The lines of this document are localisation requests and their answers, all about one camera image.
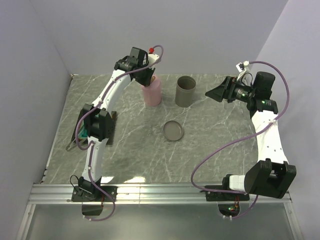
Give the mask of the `pink round lid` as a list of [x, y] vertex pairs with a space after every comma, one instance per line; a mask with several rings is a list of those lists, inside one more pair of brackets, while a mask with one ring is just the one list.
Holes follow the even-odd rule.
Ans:
[[149, 86], [143, 86], [141, 85], [140, 87], [142, 89], [155, 89], [155, 88], [158, 88], [159, 86], [161, 85], [161, 78], [159, 76], [157, 76], [156, 74], [154, 74], [152, 77], [151, 77], [151, 80], [150, 80], [150, 85]]

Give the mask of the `grey round lid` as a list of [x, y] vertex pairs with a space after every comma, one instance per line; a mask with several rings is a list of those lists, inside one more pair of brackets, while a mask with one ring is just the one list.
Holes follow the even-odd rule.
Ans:
[[184, 129], [179, 122], [170, 120], [163, 125], [163, 135], [169, 141], [178, 141], [183, 137]]

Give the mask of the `metal tongs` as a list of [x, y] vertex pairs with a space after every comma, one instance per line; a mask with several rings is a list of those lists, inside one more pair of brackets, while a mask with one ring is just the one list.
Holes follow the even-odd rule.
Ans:
[[[116, 111], [112, 111], [111, 112], [111, 119], [113, 120], [114, 124], [116, 125], [117, 122], [117, 112]], [[114, 136], [115, 136], [115, 129], [116, 127], [113, 128], [113, 130], [111, 131], [111, 134], [106, 142], [106, 146], [111, 146], [114, 142]], [[74, 127], [74, 131], [72, 134], [72, 137], [70, 139], [70, 142], [68, 143], [68, 145], [65, 147], [65, 150], [67, 152], [71, 151], [72, 149], [74, 149], [77, 144], [76, 144], [76, 138], [75, 138], [75, 133], [76, 133], [76, 126]], [[81, 123], [80, 129], [78, 131], [78, 138], [79, 138], [79, 143], [81, 145], [87, 145], [88, 144], [88, 134], [87, 131], [85, 130], [84, 127], [84, 123]]]

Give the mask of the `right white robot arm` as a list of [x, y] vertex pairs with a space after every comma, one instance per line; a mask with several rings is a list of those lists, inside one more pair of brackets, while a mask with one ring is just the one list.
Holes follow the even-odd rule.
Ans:
[[235, 77], [226, 76], [217, 87], [205, 93], [217, 102], [235, 100], [246, 103], [257, 141], [257, 163], [244, 175], [227, 175], [220, 189], [222, 197], [232, 200], [238, 192], [281, 199], [297, 174], [283, 151], [278, 121], [278, 106], [272, 100], [272, 86], [276, 77], [259, 71], [253, 84], [244, 85]]

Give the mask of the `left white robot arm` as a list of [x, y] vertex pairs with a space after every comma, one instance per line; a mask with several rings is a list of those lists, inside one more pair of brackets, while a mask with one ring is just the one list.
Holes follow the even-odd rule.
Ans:
[[154, 65], [162, 59], [161, 54], [154, 53], [155, 49], [155, 46], [148, 51], [132, 47], [129, 55], [115, 63], [111, 77], [99, 96], [82, 108], [82, 117], [77, 122], [74, 136], [79, 149], [87, 151], [78, 188], [89, 201], [96, 201], [101, 196], [104, 149], [115, 130], [112, 110], [132, 81], [145, 87], [151, 84]]

